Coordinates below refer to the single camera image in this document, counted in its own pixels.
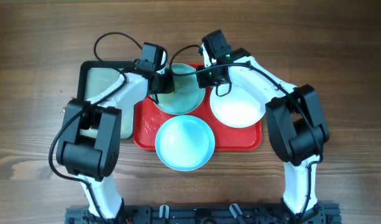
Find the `white plate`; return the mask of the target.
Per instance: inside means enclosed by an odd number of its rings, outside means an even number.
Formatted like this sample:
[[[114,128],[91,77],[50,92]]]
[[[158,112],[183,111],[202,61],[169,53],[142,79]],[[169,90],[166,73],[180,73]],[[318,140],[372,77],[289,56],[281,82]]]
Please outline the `white plate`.
[[[265,114],[262,105],[242,88],[230,84],[214,87],[209,97],[210,108],[218,121],[232,128],[246,128]]]

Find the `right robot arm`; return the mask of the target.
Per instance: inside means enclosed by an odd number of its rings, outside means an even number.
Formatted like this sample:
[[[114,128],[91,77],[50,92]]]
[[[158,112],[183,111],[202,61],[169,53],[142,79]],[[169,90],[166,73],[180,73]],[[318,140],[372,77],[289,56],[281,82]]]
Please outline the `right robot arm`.
[[[329,130],[318,94],[310,85],[297,87],[259,65],[243,48],[221,55],[202,46],[204,70],[197,73],[210,84],[238,86],[262,106],[269,141],[285,169],[283,204],[295,217],[309,215],[318,203],[314,192],[316,168],[323,160]]]

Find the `mint green plate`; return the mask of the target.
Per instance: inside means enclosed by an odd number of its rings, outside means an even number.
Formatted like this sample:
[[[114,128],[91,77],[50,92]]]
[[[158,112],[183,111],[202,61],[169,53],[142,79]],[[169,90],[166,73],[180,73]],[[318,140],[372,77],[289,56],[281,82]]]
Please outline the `mint green plate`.
[[[187,114],[203,101],[206,90],[199,88],[196,75],[173,76],[174,92],[158,94],[157,107],[172,115]]]

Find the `black mounting rail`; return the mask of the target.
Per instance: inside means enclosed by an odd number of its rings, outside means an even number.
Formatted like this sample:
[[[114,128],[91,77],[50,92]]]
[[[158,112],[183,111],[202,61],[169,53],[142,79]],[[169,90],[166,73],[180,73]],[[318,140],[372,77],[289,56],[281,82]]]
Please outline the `black mounting rail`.
[[[254,206],[169,207],[161,205],[125,205],[118,221],[107,219],[107,223],[135,224],[197,224],[197,223],[297,223],[280,203],[257,204]],[[105,223],[88,211],[87,207],[67,208],[64,223]],[[320,203],[305,213],[301,223],[340,224],[341,211],[336,203]]]

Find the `black water tray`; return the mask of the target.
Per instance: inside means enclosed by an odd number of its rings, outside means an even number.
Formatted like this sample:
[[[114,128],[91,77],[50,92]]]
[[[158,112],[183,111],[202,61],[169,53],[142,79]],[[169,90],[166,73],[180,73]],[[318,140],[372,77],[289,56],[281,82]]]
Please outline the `black water tray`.
[[[87,100],[109,88],[119,78],[119,72],[105,68],[98,61],[85,61],[80,67],[76,98]],[[121,119],[121,139],[130,139],[134,132],[135,108],[127,110]]]

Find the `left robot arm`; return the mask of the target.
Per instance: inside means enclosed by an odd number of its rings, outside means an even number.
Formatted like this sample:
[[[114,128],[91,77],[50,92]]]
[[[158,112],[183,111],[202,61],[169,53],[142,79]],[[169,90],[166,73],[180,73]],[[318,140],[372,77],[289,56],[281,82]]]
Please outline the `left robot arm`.
[[[173,91],[172,74],[133,70],[122,72],[111,86],[88,100],[68,102],[48,162],[65,166],[66,178],[81,183],[90,203],[91,221],[123,220],[124,202],[112,175],[119,156],[122,114],[149,95]]]

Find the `light blue plate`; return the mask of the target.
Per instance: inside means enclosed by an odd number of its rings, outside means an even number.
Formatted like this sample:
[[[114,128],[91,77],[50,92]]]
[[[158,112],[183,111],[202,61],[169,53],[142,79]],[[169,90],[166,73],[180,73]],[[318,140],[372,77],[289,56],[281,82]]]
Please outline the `light blue plate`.
[[[190,115],[164,122],[155,137],[159,159],[169,168],[189,172],[204,166],[215,150],[215,136],[209,125]]]

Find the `red plastic tray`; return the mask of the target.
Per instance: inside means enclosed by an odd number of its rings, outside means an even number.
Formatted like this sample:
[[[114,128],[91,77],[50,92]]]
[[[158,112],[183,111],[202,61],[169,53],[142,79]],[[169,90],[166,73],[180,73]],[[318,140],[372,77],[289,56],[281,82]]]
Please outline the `red plastic tray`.
[[[205,88],[206,93],[201,104],[190,116],[205,121],[213,130],[215,136],[215,150],[217,151],[251,151],[262,140],[262,125],[258,121],[246,128],[232,128],[222,124],[211,111],[209,97],[211,88]],[[161,125],[176,115],[163,112],[151,99],[146,98],[135,105],[134,111],[134,142],[142,149],[155,150],[155,137]]]

